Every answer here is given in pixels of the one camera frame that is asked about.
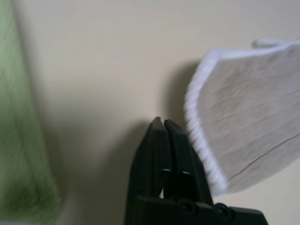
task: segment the green fabric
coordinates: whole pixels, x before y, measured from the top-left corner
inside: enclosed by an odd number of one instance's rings
[[[10,0],[0,0],[0,221],[50,224],[60,211],[30,98]]]

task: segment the beige wall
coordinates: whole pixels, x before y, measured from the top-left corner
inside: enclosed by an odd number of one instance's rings
[[[16,3],[35,97],[45,128],[60,142],[54,172],[68,177],[60,222],[74,225],[121,224],[129,166],[146,124],[160,115],[183,125],[185,87],[206,51],[300,36],[298,0]],[[260,209],[271,225],[298,224],[299,170],[298,161],[217,200]]]

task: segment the fabric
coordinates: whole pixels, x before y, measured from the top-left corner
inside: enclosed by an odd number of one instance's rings
[[[60,211],[9,0],[0,1],[0,221],[48,224]]]
[[[247,189],[300,157],[300,41],[211,50],[185,117],[214,196]]]

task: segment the green towel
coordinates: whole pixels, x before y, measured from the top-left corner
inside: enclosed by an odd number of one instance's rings
[[[0,0],[0,221],[50,224],[59,192],[30,98],[10,0]]]

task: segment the cream wall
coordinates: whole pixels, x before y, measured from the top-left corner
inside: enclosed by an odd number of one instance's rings
[[[155,116],[183,125],[185,87],[214,46],[300,36],[298,0],[18,0],[34,95],[54,173],[68,189],[60,224],[123,220],[128,171]],[[300,222],[300,162],[217,201]]]

